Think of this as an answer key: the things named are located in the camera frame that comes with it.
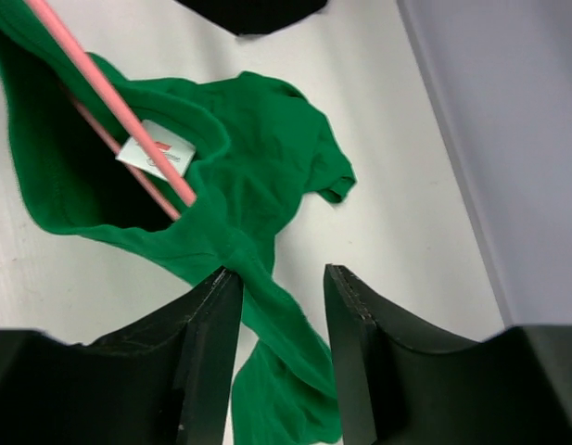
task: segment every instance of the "green shirt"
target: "green shirt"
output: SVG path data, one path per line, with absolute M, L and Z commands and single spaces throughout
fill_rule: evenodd
M 233 387 L 236 445 L 310 444 L 340 437 L 330 352 L 272 279 L 274 237 L 301 197 L 342 200 L 355 180 L 325 116 L 288 83 L 245 72 L 196 84 L 129 81 L 93 56 L 140 119 L 197 148 L 197 192 L 171 222 L 114 159 L 62 91 L 65 85 L 118 141 L 128 135 L 21 0 L 0 0 L 0 75 L 24 203 L 38 225 L 141 255 L 196 285 L 221 265 L 245 283 L 243 323 L 258 336 Z

